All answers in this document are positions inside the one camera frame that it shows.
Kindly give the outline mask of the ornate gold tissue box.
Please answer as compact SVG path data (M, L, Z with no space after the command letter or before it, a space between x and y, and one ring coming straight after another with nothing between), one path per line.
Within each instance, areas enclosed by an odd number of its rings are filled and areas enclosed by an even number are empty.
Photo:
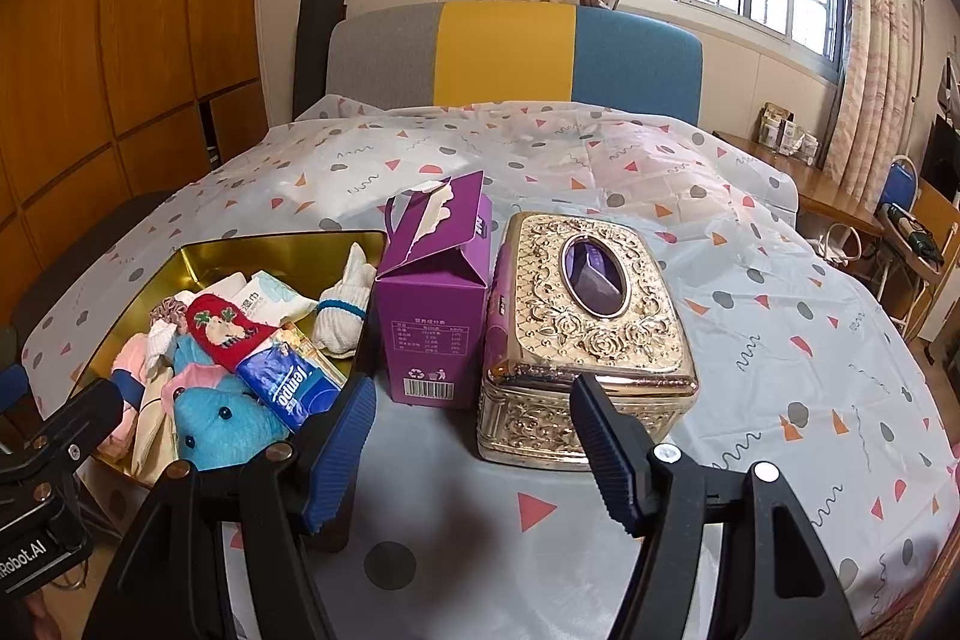
M569 390L592 374L656 442L700 382L661 267L633 227L512 216L488 299L477 450L493 463L583 471Z

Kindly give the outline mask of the red christmas sock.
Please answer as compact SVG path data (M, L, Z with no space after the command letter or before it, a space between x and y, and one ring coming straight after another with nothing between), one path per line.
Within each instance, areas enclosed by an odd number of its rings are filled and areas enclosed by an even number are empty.
M208 357L231 372L277 331L275 326L249 320L236 305L210 294L195 299L185 316L189 335Z

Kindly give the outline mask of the blue plush toy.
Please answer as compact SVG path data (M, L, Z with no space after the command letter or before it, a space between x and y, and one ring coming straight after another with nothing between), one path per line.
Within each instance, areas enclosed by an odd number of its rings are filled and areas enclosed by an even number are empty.
M244 464L290 435L256 393L207 356L192 336L176 339L172 369L161 403L172 420L178 457L200 471Z

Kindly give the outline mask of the white wet wipes pack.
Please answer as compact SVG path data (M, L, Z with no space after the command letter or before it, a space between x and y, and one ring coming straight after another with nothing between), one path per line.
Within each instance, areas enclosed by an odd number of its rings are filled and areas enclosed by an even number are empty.
M306 319L316 308L316 301L301 296L293 287L270 275L257 271L229 298L252 321L270 326L286 326Z

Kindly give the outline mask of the pink towel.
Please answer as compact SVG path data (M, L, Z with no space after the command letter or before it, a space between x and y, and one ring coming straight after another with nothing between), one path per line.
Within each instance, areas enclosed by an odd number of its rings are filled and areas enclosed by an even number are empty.
M99 445L98 452L110 461L121 461L132 448L140 404L145 393L145 362L148 336L135 333L121 347L110 366L109 380L119 388L121 422Z

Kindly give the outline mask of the white foam pad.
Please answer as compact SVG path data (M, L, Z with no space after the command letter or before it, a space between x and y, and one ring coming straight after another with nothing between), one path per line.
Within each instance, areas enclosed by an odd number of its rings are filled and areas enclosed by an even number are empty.
M179 291L172 296L174 301L178 301L179 304L190 305L195 301L199 296L203 294L210 294L210 296L217 296L217 298L224 299L225 301L231 301L238 292L241 292L244 289L244 286L247 284L247 278L239 271L233 273L233 275L226 276L226 278L221 278L216 283L206 286L199 292L192 291Z

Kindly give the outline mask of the white work glove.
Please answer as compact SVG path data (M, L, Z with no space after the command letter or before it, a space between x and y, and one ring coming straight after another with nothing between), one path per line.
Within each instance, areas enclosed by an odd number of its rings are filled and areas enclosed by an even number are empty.
M325 356L348 359L356 353L368 315L376 268L356 242L348 250L342 278L320 294L311 341Z

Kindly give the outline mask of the wooden side table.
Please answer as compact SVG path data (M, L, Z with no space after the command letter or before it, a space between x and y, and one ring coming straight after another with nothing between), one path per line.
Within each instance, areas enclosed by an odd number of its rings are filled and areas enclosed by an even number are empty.
M856 229L861 236L880 239L882 227L874 214L856 198L841 190L822 170L807 166L797 159L782 156L758 143L750 142L727 131L716 131L724 143L731 143L740 151L747 152L773 169L793 179L799 193L799 208L802 213L817 214L820 218L843 223Z

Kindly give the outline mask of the blue tempo tissue pack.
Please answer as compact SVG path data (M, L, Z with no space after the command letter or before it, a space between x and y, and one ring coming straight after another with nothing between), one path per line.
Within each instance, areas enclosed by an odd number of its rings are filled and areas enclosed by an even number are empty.
M235 374L290 431L327 413L347 379L298 328L277 328L239 361Z

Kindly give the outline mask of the white waffle cloth roll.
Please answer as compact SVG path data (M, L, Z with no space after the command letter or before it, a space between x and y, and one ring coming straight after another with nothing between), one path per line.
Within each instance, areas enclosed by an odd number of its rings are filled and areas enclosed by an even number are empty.
M174 321L156 320L146 335L146 356L143 364L146 380L153 380L164 369L171 369L178 344L179 328Z

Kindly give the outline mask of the right patterned curtain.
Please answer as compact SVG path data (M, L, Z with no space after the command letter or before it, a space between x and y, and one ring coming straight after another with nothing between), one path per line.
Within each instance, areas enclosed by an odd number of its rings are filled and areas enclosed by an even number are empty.
M872 209L908 149L919 55L918 0L848 0L843 86L825 174Z

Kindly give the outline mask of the brown scrunchie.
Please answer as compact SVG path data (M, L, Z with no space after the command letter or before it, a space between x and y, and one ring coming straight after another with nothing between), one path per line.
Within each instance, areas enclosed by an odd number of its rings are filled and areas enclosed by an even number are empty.
M162 301L151 307L148 314L149 325L155 325L158 321L174 325L179 333L185 333L189 330L187 326L187 302L181 301L178 296L167 296Z

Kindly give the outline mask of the beige mesh cloth roll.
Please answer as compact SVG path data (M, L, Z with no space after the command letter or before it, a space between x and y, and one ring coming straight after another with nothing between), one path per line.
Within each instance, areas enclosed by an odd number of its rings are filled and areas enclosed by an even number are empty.
M172 377L171 367L164 367L146 384L137 417L130 473L145 486L153 486L167 466L178 459L176 425L163 406L163 390Z

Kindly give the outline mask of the wooden wardrobe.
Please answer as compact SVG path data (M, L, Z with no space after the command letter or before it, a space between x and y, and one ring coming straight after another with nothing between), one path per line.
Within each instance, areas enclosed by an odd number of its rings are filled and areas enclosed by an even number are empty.
M267 130L254 0L2 0L2 307Z

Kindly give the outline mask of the white tote bag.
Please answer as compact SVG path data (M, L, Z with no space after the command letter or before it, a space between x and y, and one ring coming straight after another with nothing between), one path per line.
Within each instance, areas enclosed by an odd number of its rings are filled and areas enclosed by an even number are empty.
M815 255L835 268L848 268L862 259L861 234L844 223L832 223L809 241Z

